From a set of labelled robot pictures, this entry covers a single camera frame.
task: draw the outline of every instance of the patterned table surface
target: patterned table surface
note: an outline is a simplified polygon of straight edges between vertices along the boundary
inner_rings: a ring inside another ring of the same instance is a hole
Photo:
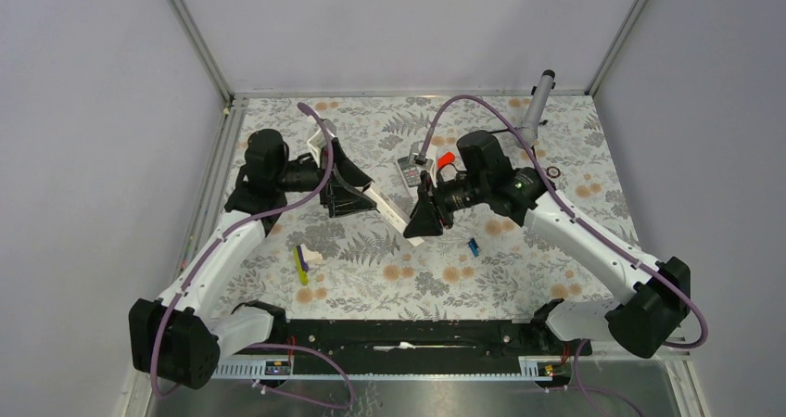
[[[513,123],[524,116],[528,98],[486,97]],[[337,128],[347,155],[381,185],[404,211],[412,201],[396,171],[395,158],[426,126],[445,97],[336,97],[323,99],[251,99],[243,121],[224,200],[243,165],[248,136],[274,128],[289,143],[290,158],[306,153],[305,141],[316,131],[296,104],[305,102]],[[549,99],[536,143],[545,168],[574,203],[629,243],[638,245],[628,207],[617,180],[592,99]],[[473,130],[501,128],[481,106],[460,101],[442,116],[432,146],[441,156],[458,156],[456,140]],[[498,134],[515,167],[529,165],[510,134]],[[288,195],[291,204],[299,194]],[[443,236],[413,247],[376,212],[329,220],[312,201],[285,213],[271,235],[242,264],[227,285],[214,316],[237,303],[259,299],[287,310],[290,318],[314,319],[511,319],[529,318],[555,297],[609,297],[606,288],[559,248],[487,206],[456,214]],[[480,247],[475,258],[467,241]],[[300,284],[291,249],[305,244],[321,252],[325,263],[312,267],[309,285]]]

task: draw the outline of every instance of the metal frame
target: metal frame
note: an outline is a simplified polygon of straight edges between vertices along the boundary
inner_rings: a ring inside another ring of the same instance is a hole
[[[269,360],[286,360],[284,355],[238,355],[232,356],[219,362],[216,367],[215,373],[210,377],[212,379],[222,380],[276,380],[281,377],[267,376],[264,374],[265,363]],[[526,357],[519,357],[518,364],[521,369],[520,373],[483,373],[483,374],[466,374],[466,373],[450,373],[450,374],[429,374],[429,375],[408,375],[408,374],[354,374],[349,373],[347,377],[349,380],[375,380],[375,381],[417,381],[427,382],[433,380],[442,380],[450,382],[467,382],[467,381],[481,381],[481,382],[511,382],[511,381],[528,381],[528,382],[549,382],[551,377],[538,376],[538,362],[528,360]],[[335,381],[341,380],[339,374],[291,374],[286,379],[293,380],[312,380],[312,381]]]
[[[183,261],[190,261],[194,257],[198,249],[212,233],[216,220],[220,215],[222,196],[229,176],[232,159],[235,154],[237,138],[239,137],[243,126],[243,120],[246,116],[249,98],[451,96],[459,94],[478,96],[530,96],[529,92],[526,90],[268,92],[234,94],[228,82],[223,77],[218,63],[211,54],[184,0],[168,1],[216,90],[227,105],[230,103],[232,104],[231,107],[225,109],[222,113],[222,117],[225,117],[225,119],[222,120],[221,128],[217,131],[216,138],[213,141],[213,146],[209,155],[209,164],[202,177],[200,198],[192,213],[188,233],[186,234],[184,242],[182,257],[179,260],[181,263]],[[590,95],[594,97],[601,88],[606,75],[615,63],[619,52],[627,41],[648,2],[649,0],[634,0],[631,9],[628,11],[606,55],[603,57],[600,67],[585,90],[555,90],[551,92],[551,95]],[[596,357],[597,356],[601,356],[604,359],[611,357],[614,360],[638,360],[625,351],[620,352],[614,347],[596,347]],[[690,360],[690,354],[688,352],[676,353],[670,351],[662,353],[659,351],[658,356],[662,357],[662,362],[669,372],[669,377],[672,380],[672,387],[678,399],[679,408],[682,414],[708,416],[709,410],[704,400],[703,391],[696,381],[697,377],[693,369],[692,361]],[[119,415],[128,417],[142,417],[146,415],[152,397],[149,376],[144,373],[139,373],[132,368],[122,394],[123,398],[119,408]],[[690,395],[697,397],[697,400],[690,400]]]
[[[167,0],[170,2],[172,6],[172,10],[175,13],[175,16],[180,21],[181,25],[183,26],[183,30],[185,31],[185,35],[188,37],[188,40],[191,42],[191,45],[194,47],[196,51],[196,55],[199,56],[199,60],[202,62],[202,65],[205,66],[205,70],[208,72],[210,80],[213,82],[213,85],[216,87],[216,91],[223,97],[223,101],[227,104],[232,100],[232,88],[229,87],[229,84],[224,79],[223,74],[221,73],[221,69],[216,63],[216,59],[210,53],[208,48],[208,44],[205,43],[204,37],[199,32],[197,28],[197,24],[194,22],[194,18],[191,17],[191,13],[188,11],[188,7],[185,5],[184,0]]]
[[[625,17],[625,20],[622,22],[622,26],[619,27],[619,31],[617,31],[616,36],[612,41],[612,45],[609,46],[609,50],[606,52],[605,57],[603,57],[603,61],[601,61],[601,66],[598,68],[598,70],[595,72],[595,76],[593,76],[592,80],[589,82],[589,86],[585,92],[586,95],[595,97],[595,95],[598,93],[598,90],[601,88],[606,75],[609,73],[612,65],[614,65],[619,52],[622,50],[622,47],[628,40],[631,31],[636,26],[636,22],[639,21],[639,17],[641,17],[641,13],[644,11],[644,8],[647,6],[649,1],[650,0],[633,1],[633,6],[630,7],[628,15]]]
[[[413,91],[312,91],[312,92],[258,92],[237,93],[237,97],[255,98],[312,98],[312,97],[434,97],[454,95],[476,95],[478,97],[509,96],[530,97],[529,90],[413,90]],[[585,90],[552,90],[551,95],[587,95]]]

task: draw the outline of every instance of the metal rod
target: metal rod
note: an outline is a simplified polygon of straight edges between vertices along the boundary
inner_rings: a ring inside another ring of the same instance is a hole
[[[185,35],[188,36],[188,40],[191,41],[191,45],[196,50],[199,60],[201,60],[202,64],[205,66],[210,80],[213,82],[216,90],[222,96],[223,101],[229,104],[229,102],[232,100],[232,89],[229,87],[226,79],[224,79],[221,69],[219,68],[218,63],[216,63],[216,59],[210,53],[208,45],[205,43],[204,37],[202,37],[202,34],[197,28],[197,24],[194,22],[194,18],[191,17],[191,13],[188,12],[188,7],[186,7],[185,1],[169,0],[169,2],[172,5],[175,16],[177,16],[178,20],[183,26]]]
[[[243,119],[246,117],[247,107],[247,99],[235,98],[231,114],[225,122],[221,148],[219,148],[212,163],[212,165],[216,166],[216,171],[211,181],[212,187],[209,188],[209,197],[205,199],[205,206],[197,217],[199,230],[194,233],[194,240],[192,241],[192,245],[196,248],[202,248],[207,243],[221,215],[226,184],[232,172],[230,168],[232,167],[232,161],[235,159],[237,141],[243,128]]]
[[[619,31],[617,32],[614,40],[612,41],[611,46],[609,46],[609,50],[606,52],[605,57],[603,57],[603,61],[601,62],[601,66],[595,72],[595,75],[592,77],[592,80],[589,82],[589,86],[587,87],[587,91],[585,92],[586,95],[591,95],[594,97],[598,90],[601,88],[601,84],[603,80],[605,80],[606,75],[609,73],[609,69],[614,64],[617,56],[619,55],[622,46],[628,40],[630,32],[633,30],[633,27],[636,25],[636,22],[639,21],[639,17],[641,16],[641,12],[643,12],[644,8],[647,5],[647,2],[650,0],[634,0],[633,6],[628,11],[628,15],[625,17],[625,20],[622,22],[622,26],[619,27]]]
[[[175,271],[172,276],[172,280],[174,281],[175,278],[180,275],[180,270],[183,268],[184,261],[190,262],[191,258],[197,253],[197,243],[195,242],[195,234],[196,240],[198,241],[198,236],[201,234],[201,231],[197,230],[197,225],[200,223],[199,215],[203,212],[206,198],[209,197],[209,188],[214,183],[214,172],[215,166],[213,162],[216,159],[216,155],[219,152],[219,149],[222,147],[222,140],[225,140],[223,137],[223,131],[225,122],[229,119],[229,116],[224,115],[222,113],[222,120],[219,123],[216,129],[216,137],[213,139],[213,147],[210,151],[210,155],[208,158],[208,162],[206,164],[205,172],[202,175],[202,181],[199,183],[199,198],[197,200],[196,205],[194,206],[194,211],[191,213],[191,221],[188,222],[188,233],[185,234],[185,242],[183,243],[183,252],[181,252],[180,259],[178,260],[178,270]]]
[[[587,95],[586,88],[557,89],[552,96]],[[315,98],[315,97],[453,97],[455,95],[474,95],[478,97],[529,97],[529,90],[367,90],[367,91],[271,91],[256,93],[235,93],[235,97],[255,98]]]
[[[524,136],[524,140],[532,145],[538,139],[538,125],[540,118],[543,116],[543,110],[546,109],[546,101],[549,99],[551,88],[554,86],[554,71],[546,69],[540,76],[540,82],[532,94],[532,101],[529,102],[529,107],[526,109],[526,114],[521,122],[518,124],[518,130]]]

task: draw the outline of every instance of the remote control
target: remote control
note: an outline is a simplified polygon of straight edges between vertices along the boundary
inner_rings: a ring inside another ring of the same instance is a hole
[[[417,199],[417,187],[420,185],[420,173],[423,170],[428,171],[433,181],[436,180],[437,152],[435,148],[430,146],[428,151],[426,151],[424,165],[418,165],[414,161],[418,153],[420,153],[420,145],[414,143],[410,148],[409,155],[396,159],[396,169],[399,170],[401,179],[404,181],[404,186],[407,187],[407,192],[412,199]]]

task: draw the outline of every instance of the white wall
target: white wall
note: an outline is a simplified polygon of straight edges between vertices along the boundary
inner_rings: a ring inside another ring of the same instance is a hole
[[[221,108],[166,0],[0,0],[0,414],[112,413]]]
[[[782,415],[786,0],[652,0],[597,97],[641,242],[691,265],[713,416]]]
[[[585,89],[634,0],[185,0],[237,92]]]

